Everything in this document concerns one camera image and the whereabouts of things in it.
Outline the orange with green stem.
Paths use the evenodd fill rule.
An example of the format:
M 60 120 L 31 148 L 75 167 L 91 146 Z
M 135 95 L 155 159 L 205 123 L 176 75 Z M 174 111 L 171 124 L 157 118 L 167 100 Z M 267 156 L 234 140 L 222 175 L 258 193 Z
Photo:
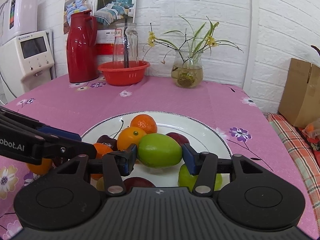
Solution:
M 128 127 L 120 132 L 117 138 L 117 148 L 119 151 L 126 150 L 131 144 L 138 146 L 142 137 L 147 133 L 139 127 Z

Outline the dark red plum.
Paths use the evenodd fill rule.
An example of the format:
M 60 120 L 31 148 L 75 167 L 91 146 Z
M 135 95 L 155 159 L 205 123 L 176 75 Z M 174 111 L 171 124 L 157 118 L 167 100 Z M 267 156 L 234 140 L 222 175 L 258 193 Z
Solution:
M 172 139 L 174 139 L 181 147 L 184 144 L 190 144 L 189 140 L 180 133 L 170 132 L 170 133 L 167 133 L 166 136 L 169 136 Z

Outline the green apple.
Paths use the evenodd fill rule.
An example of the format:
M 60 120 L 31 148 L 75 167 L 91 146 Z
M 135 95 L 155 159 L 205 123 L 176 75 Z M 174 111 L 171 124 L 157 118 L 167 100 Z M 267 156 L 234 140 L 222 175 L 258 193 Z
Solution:
M 179 173 L 178 173 L 178 186 L 179 187 L 187 187 L 190 192 L 192 192 L 194 185 L 197 181 L 198 176 L 193 176 L 189 173 L 187 167 L 185 164 L 183 164 L 180 167 Z M 214 190 L 217 191 L 221 189 L 222 185 L 222 175 L 217 174 L 216 175 L 216 181 L 215 181 L 215 187 Z
M 137 158 L 147 167 L 167 168 L 180 163 L 182 148 L 167 135 L 147 134 L 139 142 Z

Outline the kiwi fruit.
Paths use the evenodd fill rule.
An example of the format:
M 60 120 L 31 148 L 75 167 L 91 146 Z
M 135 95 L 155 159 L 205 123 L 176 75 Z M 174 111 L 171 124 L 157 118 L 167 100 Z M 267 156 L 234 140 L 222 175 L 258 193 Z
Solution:
M 104 178 L 103 177 L 98 179 L 97 184 L 96 184 L 96 188 L 97 188 L 98 191 L 105 191 Z

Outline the red apple in plate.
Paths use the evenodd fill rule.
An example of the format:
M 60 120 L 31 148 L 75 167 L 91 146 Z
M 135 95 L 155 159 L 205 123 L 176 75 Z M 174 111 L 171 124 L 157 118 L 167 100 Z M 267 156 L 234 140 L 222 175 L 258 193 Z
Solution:
M 124 180 L 124 186 L 127 192 L 133 187 L 156 187 L 151 181 L 141 177 L 130 177 Z

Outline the dark red cherry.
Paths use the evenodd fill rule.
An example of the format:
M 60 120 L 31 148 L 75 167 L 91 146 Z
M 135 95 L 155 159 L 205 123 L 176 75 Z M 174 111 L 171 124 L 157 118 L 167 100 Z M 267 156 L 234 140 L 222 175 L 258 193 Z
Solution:
M 114 135 L 114 137 L 109 137 L 108 135 L 102 135 L 98 138 L 97 143 L 101 143 L 110 147 L 113 151 L 117 151 L 117 139 L 115 138 L 122 130 L 124 126 L 123 120 L 121 121 L 121 127 L 118 132 Z

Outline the green apple in plate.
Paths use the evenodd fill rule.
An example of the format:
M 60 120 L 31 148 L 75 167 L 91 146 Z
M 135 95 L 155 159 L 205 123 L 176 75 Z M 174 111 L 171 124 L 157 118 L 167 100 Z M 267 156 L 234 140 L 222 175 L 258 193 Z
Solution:
M 194 185 L 197 181 L 198 176 L 193 176 L 189 173 L 187 167 L 185 164 L 183 164 L 180 167 L 179 173 L 178 173 L 178 186 L 179 187 L 187 187 L 190 192 L 192 192 Z M 215 187 L 214 190 L 217 191 L 221 189 L 222 185 L 222 175 L 217 174 L 216 175 L 216 181 L 215 181 Z

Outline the white oval plate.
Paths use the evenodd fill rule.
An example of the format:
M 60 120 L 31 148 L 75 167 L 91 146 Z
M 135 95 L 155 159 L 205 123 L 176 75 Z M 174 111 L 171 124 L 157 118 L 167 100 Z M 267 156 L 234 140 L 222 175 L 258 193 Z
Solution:
M 139 114 L 151 116 L 160 134 L 175 132 L 185 136 L 197 152 L 214 153 L 221 159 L 230 159 L 232 156 L 231 149 L 215 130 L 196 119 L 170 112 L 140 111 L 116 115 L 92 126 L 81 136 L 82 141 L 93 144 L 102 135 L 117 139 L 118 131 L 129 127 L 131 120 Z M 184 161 L 172 167 L 155 169 L 137 161 L 129 177 L 147 179 L 157 187 L 175 187 L 178 185 L 178 173 L 182 164 Z

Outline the pink floral tablecloth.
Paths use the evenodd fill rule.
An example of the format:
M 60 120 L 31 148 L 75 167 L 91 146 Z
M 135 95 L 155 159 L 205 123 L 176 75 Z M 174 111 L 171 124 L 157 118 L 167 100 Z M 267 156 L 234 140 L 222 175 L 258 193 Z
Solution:
M 170 78 L 145 77 L 127 87 L 103 78 L 71 84 L 58 77 L 7 104 L 8 109 L 77 134 L 112 116 L 136 111 L 185 115 L 217 131 L 231 151 L 252 158 L 306 193 L 299 170 L 253 99 L 239 87 L 203 82 L 194 89 L 175 86 Z

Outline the white water dispenser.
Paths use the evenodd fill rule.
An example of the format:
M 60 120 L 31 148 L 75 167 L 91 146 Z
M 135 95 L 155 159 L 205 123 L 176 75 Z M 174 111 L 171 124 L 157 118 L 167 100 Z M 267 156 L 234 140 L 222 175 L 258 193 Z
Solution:
M 16 36 L 1 46 L 1 83 L 7 102 L 56 78 L 52 30 Z

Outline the red plastic basket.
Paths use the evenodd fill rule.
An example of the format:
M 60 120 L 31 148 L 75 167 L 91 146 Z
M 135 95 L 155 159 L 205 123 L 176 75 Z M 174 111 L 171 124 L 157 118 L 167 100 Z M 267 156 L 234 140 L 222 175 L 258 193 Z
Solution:
M 125 68 L 123 62 L 107 62 L 100 64 L 98 70 L 109 85 L 129 86 L 142 81 L 148 67 L 150 63 L 146 61 L 130 61 L 129 68 Z

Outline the glass vase with plant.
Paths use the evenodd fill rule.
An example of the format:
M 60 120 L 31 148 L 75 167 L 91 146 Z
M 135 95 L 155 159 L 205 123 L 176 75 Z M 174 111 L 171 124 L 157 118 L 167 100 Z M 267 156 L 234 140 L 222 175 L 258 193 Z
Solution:
M 204 53 L 213 54 L 215 48 L 228 47 L 237 51 L 243 50 L 234 42 L 215 37 L 215 31 L 220 25 L 218 21 L 206 18 L 197 28 L 183 16 L 187 25 L 182 29 L 169 29 L 163 33 L 156 33 L 150 24 L 148 38 L 143 47 L 143 59 L 151 59 L 151 50 L 159 49 L 160 55 L 151 62 L 158 62 L 163 66 L 170 66 L 170 77 L 180 88 L 195 88 L 204 78 L 202 56 Z

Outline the red thermos jug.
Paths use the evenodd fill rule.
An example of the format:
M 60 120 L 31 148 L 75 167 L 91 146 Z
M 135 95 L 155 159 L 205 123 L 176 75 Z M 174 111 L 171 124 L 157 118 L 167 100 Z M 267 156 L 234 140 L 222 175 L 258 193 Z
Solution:
M 92 81 L 98 77 L 94 46 L 97 39 L 97 20 L 90 10 L 71 15 L 67 37 L 67 67 L 70 83 Z

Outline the plaid red cloth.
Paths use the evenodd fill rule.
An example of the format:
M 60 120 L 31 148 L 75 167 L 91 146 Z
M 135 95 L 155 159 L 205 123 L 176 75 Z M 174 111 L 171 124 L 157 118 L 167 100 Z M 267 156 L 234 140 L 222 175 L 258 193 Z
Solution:
M 316 222 L 319 222 L 319 164 L 315 152 L 298 128 L 291 126 L 283 116 L 268 114 L 267 120 L 298 168 L 309 195 Z

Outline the brown cardboard box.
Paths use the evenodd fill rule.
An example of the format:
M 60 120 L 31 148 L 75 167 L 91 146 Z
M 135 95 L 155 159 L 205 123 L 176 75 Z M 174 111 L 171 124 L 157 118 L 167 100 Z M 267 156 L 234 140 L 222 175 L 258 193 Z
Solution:
M 278 112 L 294 127 L 319 118 L 319 67 L 292 58 Z

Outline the clear plastic bag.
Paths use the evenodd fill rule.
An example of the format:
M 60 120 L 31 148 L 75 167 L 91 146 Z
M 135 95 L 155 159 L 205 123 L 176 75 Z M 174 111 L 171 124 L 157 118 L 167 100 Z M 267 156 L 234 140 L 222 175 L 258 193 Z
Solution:
M 307 139 L 308 142 L 312 144 L 319 145 L 319 135 L 320 135 L 320 120 L 311 122 L 303 130 L 302 134 Z

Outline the clear glass pitcher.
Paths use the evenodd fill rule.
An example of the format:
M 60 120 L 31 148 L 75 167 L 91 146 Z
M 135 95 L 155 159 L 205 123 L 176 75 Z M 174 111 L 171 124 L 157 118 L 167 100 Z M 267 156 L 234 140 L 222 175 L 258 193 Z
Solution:
M 127 17 L 114 30 L 113 63 L 116 68 L 137 67 L 139 63 L 136 24 Z

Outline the dark purple leaf plant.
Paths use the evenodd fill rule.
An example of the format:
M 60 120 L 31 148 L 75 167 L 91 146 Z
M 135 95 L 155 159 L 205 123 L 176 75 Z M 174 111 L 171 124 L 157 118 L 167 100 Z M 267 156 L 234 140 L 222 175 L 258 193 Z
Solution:
M 311 45 L 311 48 L 313 48 L 315 51 L 317 51 L 318 55 L 320 56 L 320 49 L 314 45 Z

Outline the white wall appliance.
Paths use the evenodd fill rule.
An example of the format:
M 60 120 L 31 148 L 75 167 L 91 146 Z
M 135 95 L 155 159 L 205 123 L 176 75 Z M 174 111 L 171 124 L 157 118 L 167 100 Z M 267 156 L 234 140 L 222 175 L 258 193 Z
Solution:
M 8 0 L 1 7 L 1 46 L 37 31 L 38 0 Z

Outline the bedding poster on wall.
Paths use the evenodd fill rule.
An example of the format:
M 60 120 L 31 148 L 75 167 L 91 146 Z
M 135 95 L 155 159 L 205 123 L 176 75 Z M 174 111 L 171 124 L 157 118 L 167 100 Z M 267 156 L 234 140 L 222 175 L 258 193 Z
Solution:
M 126 17 L 129 22 L 134 22 L 135 3 L 136 0 L 65 0 L 63 33 L 66 35 L 70 30 L 72 14 L 90 10 L 98 23 L 95 47 L 100 55 L 111 55 L 116 24 L 123 22 Z

